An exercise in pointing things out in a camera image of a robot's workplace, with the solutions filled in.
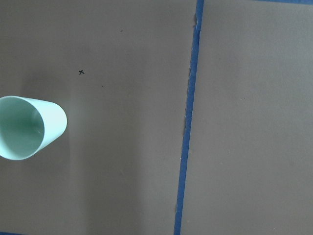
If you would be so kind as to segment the green plastic cup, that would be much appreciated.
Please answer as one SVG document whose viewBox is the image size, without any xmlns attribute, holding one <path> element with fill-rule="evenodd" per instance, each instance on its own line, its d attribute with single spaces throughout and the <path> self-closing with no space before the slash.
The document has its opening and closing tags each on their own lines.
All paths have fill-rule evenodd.
<svg viewBox="0 0 313 235">
<path fill-rule="evenodd" d="M 24 160 L 59 138 L 67 127 L 64 110 L 53 102 L 4 96 L 0 99 L 0 156 Z"/>
</svg>

